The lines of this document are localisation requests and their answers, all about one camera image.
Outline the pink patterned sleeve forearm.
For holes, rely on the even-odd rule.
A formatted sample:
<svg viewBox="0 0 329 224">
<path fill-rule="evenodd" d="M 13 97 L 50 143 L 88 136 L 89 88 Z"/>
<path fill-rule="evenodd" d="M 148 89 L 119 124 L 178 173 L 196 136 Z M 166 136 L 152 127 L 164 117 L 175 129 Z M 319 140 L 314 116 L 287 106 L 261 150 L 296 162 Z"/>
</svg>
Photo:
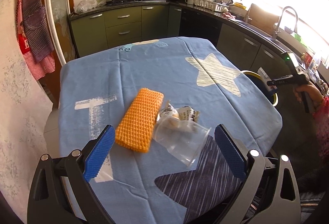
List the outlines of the pink patterned sleeve forearm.
<svg viewBox="0 0 329 224">
<path fill-rule="evenodd" d="M 313 114 L 317 131 L 316 137 L 319 143 L 319 155 L 322 160 L 328 161 L 328 97 L 324 97 L 322 104 Z"/>
</svg>

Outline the person's right hand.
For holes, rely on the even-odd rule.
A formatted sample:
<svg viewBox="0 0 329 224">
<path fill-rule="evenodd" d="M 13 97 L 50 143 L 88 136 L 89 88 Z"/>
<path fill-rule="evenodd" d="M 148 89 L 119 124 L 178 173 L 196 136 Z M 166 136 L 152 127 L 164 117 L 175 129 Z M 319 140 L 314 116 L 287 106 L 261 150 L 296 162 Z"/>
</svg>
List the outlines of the person's right hand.
<svg viewBox="0 0 329 224">
<path fill-rule="evenodd" d="M 311 82 L 308 84 L 300 85 L 294 88 L 294 95 L 297 98 L 297 101 L 302 101 L 302 92 L 305 92 L 309 95 L 314 105 L 320 105 L 323 101 L 323 95 L 318 90 L 318 88 Z"/>
</svg>

